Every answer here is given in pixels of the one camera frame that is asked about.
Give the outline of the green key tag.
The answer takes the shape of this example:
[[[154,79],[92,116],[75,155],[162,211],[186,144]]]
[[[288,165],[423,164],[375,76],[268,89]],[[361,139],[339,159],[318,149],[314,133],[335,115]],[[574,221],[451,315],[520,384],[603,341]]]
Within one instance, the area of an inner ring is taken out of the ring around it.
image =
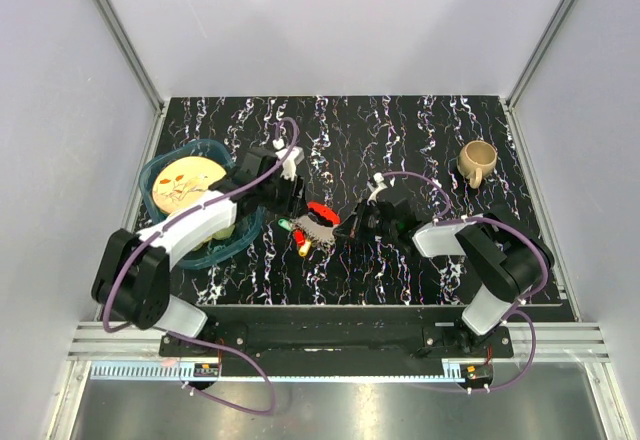
[[[293,227],[291,226],[291,224],[289,223],[289,221],[288,221],[288,220],[286,220],[286,219],[280,219],[280,220],[278,221],[278,225],[279,225],[281,228],[283,228],[283,229],[285,229],[285,230],[287,230],[287,231],[289,231],[289,232],[291,232],[291,231],[293,230]]]

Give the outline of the metal key holder red handle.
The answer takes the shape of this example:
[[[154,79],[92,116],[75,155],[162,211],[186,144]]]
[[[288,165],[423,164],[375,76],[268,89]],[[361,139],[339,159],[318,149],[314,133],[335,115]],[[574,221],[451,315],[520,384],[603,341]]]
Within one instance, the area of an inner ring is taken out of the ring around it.
[[[339,215],[330,207],[310,201],[307,212],[292,221],[295,230],[300,230],[314,246],[329,248],[335,242],[334,229],[341,223]]]

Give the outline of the red key tag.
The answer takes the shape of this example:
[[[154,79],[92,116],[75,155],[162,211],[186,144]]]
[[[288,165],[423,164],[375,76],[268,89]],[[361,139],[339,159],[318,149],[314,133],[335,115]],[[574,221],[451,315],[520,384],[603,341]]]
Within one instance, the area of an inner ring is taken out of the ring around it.
[[[306,237],[302,231],[296,230],[294,231],[294,239],[298,246],[302,246],[306,242]]]

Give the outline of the yellow key tag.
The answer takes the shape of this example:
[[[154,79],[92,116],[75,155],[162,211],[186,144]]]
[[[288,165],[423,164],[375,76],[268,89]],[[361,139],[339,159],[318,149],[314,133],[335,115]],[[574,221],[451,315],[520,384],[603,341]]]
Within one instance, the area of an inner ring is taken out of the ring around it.
[[[298,254],[301,257],[306,257],[311,249],[312,243],[309,240],[306,240],[298,250]]]

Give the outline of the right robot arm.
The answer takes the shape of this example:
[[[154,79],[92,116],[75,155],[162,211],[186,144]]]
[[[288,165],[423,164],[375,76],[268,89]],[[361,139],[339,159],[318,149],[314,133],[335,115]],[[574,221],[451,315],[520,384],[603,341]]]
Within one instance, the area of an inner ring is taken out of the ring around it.
[[[334,228],[333,236],[361,243],[382,240],[424,258],[465,257],[481,286],[453,335],[457,350],[470,357],[488,347],[489,333],[521,301],[544,288],[555,263],[546,244],[522,230],[502,207],[472,217],[428,221],[406,200],[364,200]]]

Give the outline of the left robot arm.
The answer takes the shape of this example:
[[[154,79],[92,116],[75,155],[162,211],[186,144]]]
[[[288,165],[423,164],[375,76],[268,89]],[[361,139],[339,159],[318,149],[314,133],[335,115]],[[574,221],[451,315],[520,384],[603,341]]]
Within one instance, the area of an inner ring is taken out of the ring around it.
[[[171,294],[171,272],[207,238],[260,208],[289,217],[306,213],[305,186],[297,174],[303,158],[297,146],[276,152],[252,149],[193,205],[153,227],[114,232],[91,291],[103,306],[104,330],[117,332],[110,322],[116,315],[124,327],[170,332],[193,355],[208,354],[216,332],[200,308]]]

